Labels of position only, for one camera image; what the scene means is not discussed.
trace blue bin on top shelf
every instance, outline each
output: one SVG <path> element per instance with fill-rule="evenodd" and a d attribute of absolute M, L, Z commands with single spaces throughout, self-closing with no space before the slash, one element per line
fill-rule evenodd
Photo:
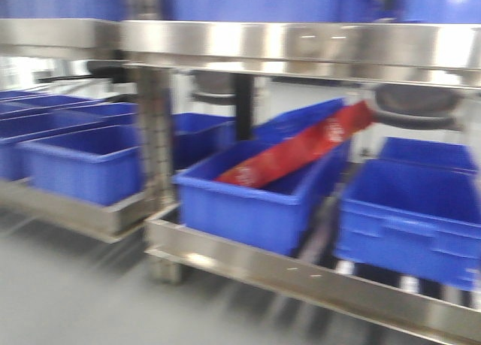
<path fill-rule="evenodd" d="M 40 95 L 46 95 L 46 93 L 29 91 L 1 91 L 0 101 L 11 101 L 13 99 L 25 97 L 38 97 Z"/>
<path fill-rule="evenodd" d="M 230 22 L 339 22 L 343 0 L 163 0 L 170 20 Z M 373 0 L 349 0 L 349 18 L 363 22 Z"/>
<path fill-rule="evenodd" d="M 477 175 L 479 171 L 469 149 L 461 144 L 390 137 L 386 139 L 378 157 L 472 175 Z"/>
<path fill-rule="evenodd" d="M 115 125 L 134 125 L 137 113 L 137 105 L 135 103 L 101 103 L 88 104 L 76 107 L 69 107 L 69 110 L 75 110 L 83 113 L 90 113 L 100 116 L 104 119 L 106 126 Z"/>
<path fill-rule="evenodd" d="M 380 0 L 340 0 L 340 22 L 373 22 L 380 17 Z"/>
<path fill-rule="evenodd" d="M 472 290 L 481 263 L 481 207 L 471 176 L 367 161 L 344 191 L 335 254 Z"/>
<path fill-rule="evenodd" d="M 0 120 L 31 116 L 32 114 L 41 114 L 45 112 L 47 112 L 47 110 L 44 108 L 28 106 L 27 104 L 0 102 Z"/>
<path fill-rule="evenodd" d="M 124 20 L 126 0 L 4 0 L 9 18 L 95 18 Z"/>
<path fill-rule="evenodd" d="M 338 102 L 342 107 L 340 99 L 334 100 Z M 337 105 L 328 101 L 327 107 L 331 110 L 318 115 L 317 121 L 328 117 Z M 174 182 L 179 186 L 182 222 L 199 231 L 289 255 L 307 229 L 314 206 L 322 196 L 333 191 L 340 179 L 350 142 L 262 189 L 219 183 L 213 179 L 279 139 L 301 132 L 310 125 L 313 108 L 316 106 L 307 107 L 303 116 L 302 110 L 293 111 L 289 126 L 285 126 L 289 116 L 276 117 L 262 126 L 262 135 L 257 141 L 238 142 L 176 175 Z"/>
<path fill-rule="evenodd" d="M 174 120 L 174 167 L 187 168 L 235 143 L 233 117 L 178 113 Z"/>
<path fill-rule="evenodd" d="M 20 147 L 35 188 L 101 206 L 142 190 L 140 140 L 132 126 L 89 129 Z"/>
<path fill-rule="evenodd" d="M 28 177 L 18 143 L 62 133 L 90 129 L 101 119 L 84 113 L 44 113 L 0 120 L 0 178 L 19 180 Z"/>
<path fill-rule="evenodd" d="M 481 23 L 481 0 L 398 0 L 401 22 Z"/>
<path fill-rule="evenodd" d="M 49 109 L 77 107 L 80 105 L 101 103 L 99 99 L 74 97 L 71 95 L 44 95 L 41 97 L 16 98 L 9 102 L 28 104 L 36 107 L 45 107 Z"/>

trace red package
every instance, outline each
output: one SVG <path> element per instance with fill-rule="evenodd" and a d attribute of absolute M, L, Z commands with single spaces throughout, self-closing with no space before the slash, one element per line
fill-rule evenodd
<path fill-rule="evenodd" d="M 246 159 L 216 180 L 261 188 L 324 156 L 373 121 L 374 116 L 365 101 L 345 107 L 293 138 Z"/>

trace steel shelf edge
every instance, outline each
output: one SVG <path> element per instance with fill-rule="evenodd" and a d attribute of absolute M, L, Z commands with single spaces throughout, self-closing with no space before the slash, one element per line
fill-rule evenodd
<path fill-rule="evenodd" d="M 0 53 L 64 59 L 109 59 L 119 49 L 120 24 L 92 19 L 0 20 Z"/>
<path fill-rule="evenodd" d="M 143 193 L 102 207 L 33 189 L 24 180 L 0 180 L 0 205 L 109 244 L 142 227 L 149 215 Z"/>
<path fill-rule="evenodd" d="M 122 50 L 164 68 L 481 87 L 481 26 L 125 21 Z"/>
<path fill-rule="evenodd" d="M 177 225 L 147 220 L 147 253 L 446 344 L 481 343 L 481 313 Z"/>

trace floor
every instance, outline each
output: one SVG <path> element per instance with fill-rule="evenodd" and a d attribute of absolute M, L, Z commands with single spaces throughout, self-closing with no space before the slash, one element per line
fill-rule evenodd
<path fill-rule="evenodd" d="M 0 344 L 428 343 L 202 271 L 158 283 L 143 249 L 0 210 Z"/>

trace metal shelving unit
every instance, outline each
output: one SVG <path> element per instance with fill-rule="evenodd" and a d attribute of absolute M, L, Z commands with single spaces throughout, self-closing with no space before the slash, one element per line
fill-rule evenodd
<path fill-rule="evenodd" d="M 124 22 L 122 49 L 138 79 L 152 140 L 148 198 L 162 193 L 156 196 L 162 211 L 147 220 L 153 273 L 176 283 L 185 264 L 436 343 L 481 343 L 479 311 L 366 280 L 342 266 L 317 265 L 326 253 L 321 225 L 292 258 L 178 223 L 176 195 L 168 182 L 171 148 L 165 140 L 170 132 L 168 78 L 176 68 L 234 74 L 237 137 L 245 139 L 252 123 L 253 76 L 477 90 L 480 30 L 474 25 Z M 327 211 L 331 215 L 322 224 L 334 217 Z"/>
<path fill-rule="evenodd" d="M 0 20 L 0 54 L 56 59 L 117 59 L 120 23 L 88 19 Z M 153 212 L 145 193 L 110 207 L 42 192 L 27 180 L 0 181 L 0 203 L 107 243 L 122 240 Z"/>

